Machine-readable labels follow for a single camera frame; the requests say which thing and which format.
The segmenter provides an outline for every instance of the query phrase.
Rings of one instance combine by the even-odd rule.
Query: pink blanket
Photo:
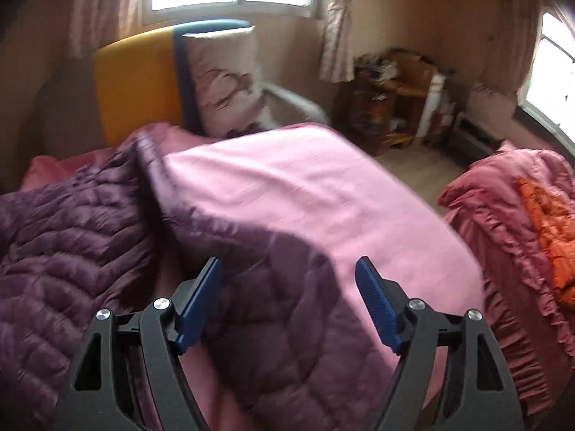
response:
[[[534,414],[553,404],[575,367],[575,315],[554,299],[551,264],[521,202],[520,177],[560,194],[575,211],[573,171],[560,155],[510,148],[473,164],[439,204],[484,270],[486,318]]]
[[[187,149],[166,155],[183,197],[211,215],[295,234],[327,254],[344,296],[389,365],[388,378],[398,359],[381,344],[355,286],[359,257],[369,256],[384,278],[436,310],[482,308],[481,270],[465,244],[401,182],[329,128],[297,126],[206,145],[200,144],[213,140],[192,136],[186,143],[180,134],[177,147],[169,140],[163,147]],[[170,295],[177,285],[170,262],[167,254],[156,295]],[[181,362],[213,430],[256,429],[201,345]],[[439,362],[429,397],[442,377]]]

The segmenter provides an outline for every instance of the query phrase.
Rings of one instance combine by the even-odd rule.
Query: window frame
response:
[[[152,0],[142,0],[142,25],[149,26],[169,20],[201,20],[213,17],[241,17],[249,14],[273,14],[316,18],[321,0],[312,0],[308,6],[266,1],[226,1],[222,3],[201,3],[152,10]]]
[[[552,17],[558,19],[559,21],[560,18],[557,18],[557,15],[555,14],[555,11],[553,11],[551,8],[545,8],[542,12],[542,17],[545,13],[549,13]],[[547,37],[546,35],[543,34],[543,27],[541,28],[541,34],[539,36],[539,42],[541,42],[542,40],[547,40],[548,42],[550,42],[553,46],[555,46],[556,48],[558,48],[560,51],[562,51],[563,53],[565,53],[573,62],[573,64],[575,65],[575,57],[573,55],[571,55],[567,50],[565,50],[563,47],[561,47],[559,44],[557,44],[555,41],[551,40],[549,37]],[[525,86],[522,89],[523,92],[523,98],[521,99],[521,102],[518,105],[518,108],[520,108],[524,113],[526,113],[530,118],[534,119],[535,121],[537,121],[537,123],[539,123],[546,131],[548,131],[548,133],[550,133],[557,141],[559,141],[559,143],[566,149],[569,151],[569,153],[575,157],[575,138],[571,138],[570,136],[568,136],[567,133],[565,133],[563,131],[563,129],[561,129],[561,125],[557,125],[557,123],[555,123],[553,120],[550,119],[550,117],[548,117],[545,113],[543,113],[539,108],[537,108],[537,106],[533,105],[531,102],[527,101],[527,93],[529,91],[529,87],[531,85],[531,79],[533,78],[533,73],[530,72],[529,73],[529,77],[527,80],[527,83],[525,83]]]

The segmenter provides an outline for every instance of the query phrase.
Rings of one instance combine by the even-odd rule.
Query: wooden shelf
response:
[[[373,80],[372,84],[378,88],[385,89],[386,91],[395,92],[397,95],[402,95],[403,97],[416,97],[418,99],[425,99],[427,97],[427,91],[410,86],[409,84],[403,81],[398,81],[397,79],[390,79],[382,83]]]
[[[415,136],[413,134],[406,134],[406,133],[391,133],[387,134],[383,138],[382,144],[384,146],[395,146],[397,144],[405,144],[406,142],[411,142]]]

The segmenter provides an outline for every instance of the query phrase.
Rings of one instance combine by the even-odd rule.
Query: wooden cabinet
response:
[[[358,73],[354,81],[342,85],[334,107],[336,128],[371,155],[392,145],[411,144],[421,130],[422,117],[428,122],[435,110],[428,100],[436,97],[429,93],[443,87],[435,66],[410,56],[393,60],[401,72],[398,79],[380,83],[366,72]]]

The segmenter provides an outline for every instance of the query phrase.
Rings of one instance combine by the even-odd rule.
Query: blue gripper pad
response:
[[[383,288],[386,282],[389,281],[381,278],[369,258],[364,256],[358,260],[355,265],[355,283],[359,293],[381,341],[391,348],[393,353],[397,353],[403,344],[398,322],[401,311],[396,311],[394,308],[394,305],[398,305],[398,301],[392,303],[392,300],[387,297]],[[405,305],[406,301],[407,296],[404,300],[399,300],[399,304]]]
[[[174,348],[178,355],[183,355],[198,341],[208,314],[220,293],[221,284],[222,263],[213,258],[196,278],[192,287],[193,295],[176,320],[178,336]]]

